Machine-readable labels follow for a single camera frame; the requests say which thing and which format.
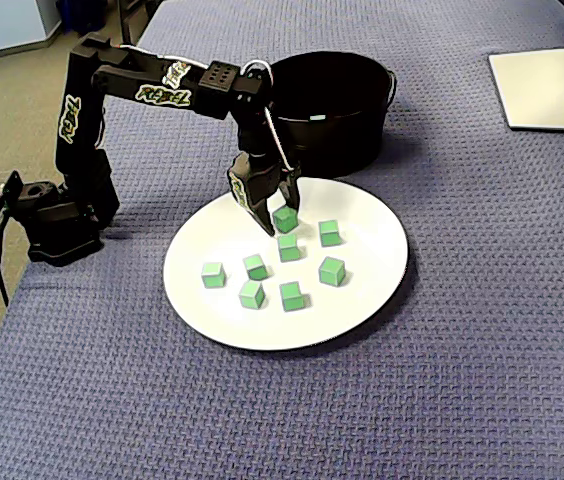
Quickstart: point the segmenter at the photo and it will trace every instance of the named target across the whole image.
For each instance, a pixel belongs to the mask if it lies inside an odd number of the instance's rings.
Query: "white plate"
[[[269,237],[230,193],[196,212],[175,235],[164,262],[169,300],[182,319],[213,340],[249,350],[286,350],[329,340],[364,322],[391,297],[406,270],[404,229],[381,200],[333,180],[300,178],[298,236],[303,257],[280,262],[277,240]],[[284,204],[280,192],[269,199],[273,212]],[[335,219],[344,244],[323,248],[318,222]],[[248,277],[242,259],[259,253],[270,272],[262,282],[260,310],[240,304]],[[347,277],[340,287],[320,283],[324,257],[344,260]],[[205,262],[222,262],[227,282],[206,289]],[[298,281],[310,306],[285,312],[279,286]]]

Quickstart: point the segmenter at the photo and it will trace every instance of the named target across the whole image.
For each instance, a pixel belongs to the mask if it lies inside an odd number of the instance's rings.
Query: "black bowl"
[[[375,60],[311,52],[272,65],[275,127],[292,164],[308,177],[361,170],[377,157],[395,74]]]

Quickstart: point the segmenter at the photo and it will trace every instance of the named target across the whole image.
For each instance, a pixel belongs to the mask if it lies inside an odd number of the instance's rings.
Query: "blue cloth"
[[[487,59],[564,46],[560,5],[178,0],[141,45],[237,64],[346,50],[395,70],[380,158],[346,180],[403,221],[407,278],[313,349],[198,335],[162,262],[227,191],[236,128],[112,99],[106,247],[30,265],[0,331],[0,478],[564,478],[564,134],[510,131]]]

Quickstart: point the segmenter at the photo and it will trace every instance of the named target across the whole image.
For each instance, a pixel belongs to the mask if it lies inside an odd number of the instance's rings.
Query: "black robotic arm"
[[[288,164],[275,139],[265,69],[242,71],[217,61],[206,66],[88,35],[70,54],[58,124],[56,166],[64,183],[23,185],[17,175],[7,182],[20,192],[6,199],[6,208],[27,232],[32,261],[62,266],[102,247],[99,230],[119,207],[106,152],[98,148],[105,95],[217,119],[231,113],[242,150],[227,172],[236,201],[271,236],[267,198],[280,188],[287,204],[299,208],[300,168]]]

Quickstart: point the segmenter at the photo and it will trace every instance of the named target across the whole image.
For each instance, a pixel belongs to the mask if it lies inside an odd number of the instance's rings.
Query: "green cube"
[[[300,293],[300,284],[298,282],[280,285],[280,295],[282,296],[282,307],[285,312],[304,308],[304,297]]]
[[[246,273],[249,274],[251,280],[264,280],[268,274],[266,273],[266,267],[262,261],[260,255],[251,255],[244,259],[244,266],[246,267]]]
[[[344,262],[337,258],[326,257],[320,265],[320,282],[339,287],[344,280],[346,271]]]
[[[320,222],[320,243],[323,247],[332,247],[342,243],[337,220]]]
[[[278,252],[280,252],[280,260],[290,262],[300,258],[300,249],[298,248],[298,237],[294,233],[290,235],[281,235],[278,237]]]
[[[206,288],[222,288],[226,273],[220,262],[205,263],[202,267],[202,282]]]
[[[286,205],[273,212],[273,223],[282,233],[289,233],[298,226],[298,212]]]
[[[244,308],[257,310],[264,302],[264,289],[260,282],[248,280],[240,290],[240,303]]]

